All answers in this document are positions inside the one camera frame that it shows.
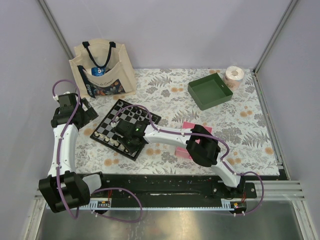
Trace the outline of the cream canvas tote bag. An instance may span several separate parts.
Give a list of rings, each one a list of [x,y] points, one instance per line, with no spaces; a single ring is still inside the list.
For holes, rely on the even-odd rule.
[[[97,38],[74,47],[74,53],[69,64],[82,98],[136,93],[135,71],[124,44]]]

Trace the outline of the green plastic tray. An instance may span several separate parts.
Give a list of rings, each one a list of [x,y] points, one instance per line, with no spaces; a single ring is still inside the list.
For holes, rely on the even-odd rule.
[[[233,96],[217,73],[189,82],[187,89],[201,111],[223,104]]]

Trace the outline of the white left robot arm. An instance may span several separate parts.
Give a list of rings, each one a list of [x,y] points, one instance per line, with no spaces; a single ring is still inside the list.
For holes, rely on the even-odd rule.
[[[85,98],[66,92],[56,97],[59,107],[51,120],[54,134],[52,163],[47,177],[39,180],[38,188],[54,213],[89,204],[92,193],[102,198],[109,186],[102,173],[80,176],[76,173],[75,151],[79,130],[98,117]]]

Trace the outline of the blue white packet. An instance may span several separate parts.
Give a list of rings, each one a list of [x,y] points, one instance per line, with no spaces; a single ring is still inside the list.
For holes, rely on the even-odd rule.
[[[95,77],[103,76],[106,73],[105,68],[99,68],[99,67],[92,67],[91,68],[91,75]]]

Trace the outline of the black white chess board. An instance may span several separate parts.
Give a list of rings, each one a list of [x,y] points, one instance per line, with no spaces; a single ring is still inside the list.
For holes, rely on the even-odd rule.
[[[141,107],[119,99],[91,134],[90,138],[135,161],[146,145],[137,136],[129,136],[128,131],[139,132],[142,123],[158,124],[162,118],[155,113],[147,113]]]

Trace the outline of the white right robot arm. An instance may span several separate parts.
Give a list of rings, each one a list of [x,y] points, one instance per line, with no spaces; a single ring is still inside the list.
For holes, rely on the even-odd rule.
[[[119,142],[129,153],[136,152],[145,144],[165,144],[187,150],[192,160],[199,166],[213,168],[223,181],[228,194],[239,198],[246,191],[246,180],[232,166],[224,161],[219,140],[203,126],[196,124],[193,128],[161,128],[153,122],[137,121],[131,123],[123,119],[112,122],[113,130],[120,135]]]

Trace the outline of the floral table cloth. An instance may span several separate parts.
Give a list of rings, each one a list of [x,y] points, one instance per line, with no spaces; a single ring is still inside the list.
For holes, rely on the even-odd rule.
[[[124,96],[124,100],[159,115],[163,127],[181,128],[184,122],[211,127],[212,134],[222,139],[221,150],[230,150],[226,160],[238,173],[252,171],[260,176],[278,176],[277,159],[250,70],[245,70],[245,77],[231,100],[200,110],[188,92],[188,84],[213,73],[212,69],[137,69],[137,92]],[[138,158],[131,160],[91,139],[118,99],[117,95],[89,99],[98,117],[82,128],[77,137],[78,173],[213,174],[210,168],[176,156],[172,145],[147,144]]]

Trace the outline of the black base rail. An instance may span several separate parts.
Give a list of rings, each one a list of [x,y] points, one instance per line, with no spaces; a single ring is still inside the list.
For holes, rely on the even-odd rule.
[[[246,182],[242,194],[231,196],[222,180],[214,175],[103,174],[102,187],[110,190],[94,193],[93,199],[133,198],[139,207],[143,196],[199,196],[220,200],[257,198],[253,183]]]

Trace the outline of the pink plastic tray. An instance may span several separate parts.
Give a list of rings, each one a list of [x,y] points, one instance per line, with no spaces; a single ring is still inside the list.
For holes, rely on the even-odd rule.
[[[191,122],[187,122],[187,121],[184,121],[183,124],[182,124],[182,128],[183,129],[192,129],[196,124],[195,123],[191,123]],[[212,133],[212,127],[210,126],[207,126],[207,123],[204,123],[203,127],[210,133]],[[182,147],[176,147],[175,149],[175,155],[177,157],[182,157],[182,158],[186,158],[186,159],[192,159],[192,157],[190,156],[189,152],[185,149],[185,148],[182,148]]]

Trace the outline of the toilet paper roll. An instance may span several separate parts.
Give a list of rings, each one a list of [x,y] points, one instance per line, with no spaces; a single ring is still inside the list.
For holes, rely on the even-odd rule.
[[[237,66],[229,66],[225,70],[222,80],[231,91],[235,91],[239,88],[244,77],[245,72],[242,68]]]

